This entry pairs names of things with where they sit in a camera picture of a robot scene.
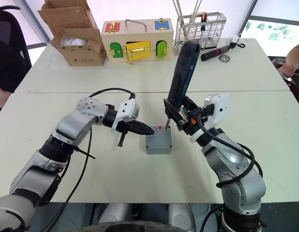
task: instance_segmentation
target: robotic arm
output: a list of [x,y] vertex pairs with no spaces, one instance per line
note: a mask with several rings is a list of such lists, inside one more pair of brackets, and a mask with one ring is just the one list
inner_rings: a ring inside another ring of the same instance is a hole
[[[164,99],[167,125],[172,119],[179,131],[190,135],[190,141],[202,147],[208,164],[217,174],[220,182],[216,186],[222,189],[224,200],[221,231],[259,232],[262,230],[261,197],[266,193],[261,168],[247,147],[233,142],[221,129],[215,128],[228,115],[230,95],[207,96],[202,108],[185,96],[199,51],[197,42],[182,46],[168,98]],[[251,156],[242,148],[248,149]],[[260,173],[253,169],[254,164]]]
[[61,181],[58,173],[78,150],[92,125],[104,125],[121,132],[118,146],[122,146],[128,131],[153,134],[149,126],[135,121],[139,109],[134,95],[123,102],[118,111],[92,97],[81,99],[17,175],[10,194],[0,198],[0,231],[28,230],[36,206],[45,205],[52,199]]

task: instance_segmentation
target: table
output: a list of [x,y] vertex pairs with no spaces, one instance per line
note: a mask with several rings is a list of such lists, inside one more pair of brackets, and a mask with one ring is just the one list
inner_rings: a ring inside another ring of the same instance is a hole
[[[221,39],[218,47],[231,39]],[[245,48],[227,54],[228,63],[218,58],[198,60],[189,92],[289,90],[255,39],[240,39]],[[70,67],[49,44],[28,72],[16,93],[91,93],[108,87],[133,92],[168,92],[177,56],[172,60],[127,63],[105,62],[102,67]]]
[[[189,93],[198,105],[212,92]],[[264,171],[267,193],[262,202],[299,201],[299,105],[290,91],[237,91],[230,113],[220,127],[234,141],[248,146]],[[13,94],[0,113],[0,196],[13,178],[49,137],[63,116],[86,93]],[[104,93],[98,99],[119,106],[129,95]],[[167,93],[138,93],[138,120],[164,125]],[[218,178],[201,149],[171,123],[170,155],[147,155],[145,136],[120,134],[93,127],[87,170],[71,202],[222,203]],[[80,145],[87,148],[88,137]],[[52,201],[63,202],[75,185],[85,156],[75,152],[69,170]]]

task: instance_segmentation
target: wire basket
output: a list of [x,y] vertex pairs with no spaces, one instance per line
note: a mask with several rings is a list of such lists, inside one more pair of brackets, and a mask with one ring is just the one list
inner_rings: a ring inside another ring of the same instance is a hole
[[203,14],[205,13],[197,13],[193,23],[189,22],[192,15],[185,15],[182,20],[178,18],[175,45],[173,47],[178,52],[185,41],[191,40],[198,41],[201,44],[201,49],[217,47],[226,23],[226,17],[219,12],[206,13],[207,21],[201,22]]

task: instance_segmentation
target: cardboard box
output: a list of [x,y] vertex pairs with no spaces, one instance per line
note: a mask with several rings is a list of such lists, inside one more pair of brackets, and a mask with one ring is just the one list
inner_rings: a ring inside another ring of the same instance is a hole
[[103,66],[106,52],[102,44],[99,29],[73,28],[64,29],[68,37],[86,40],[86,46],[61,45],[63,34],[58,33],[51,44],[65,57],[71,66]]
[[86,0],[46,0],[38,12],[54,36],[65,28],[97,28]]

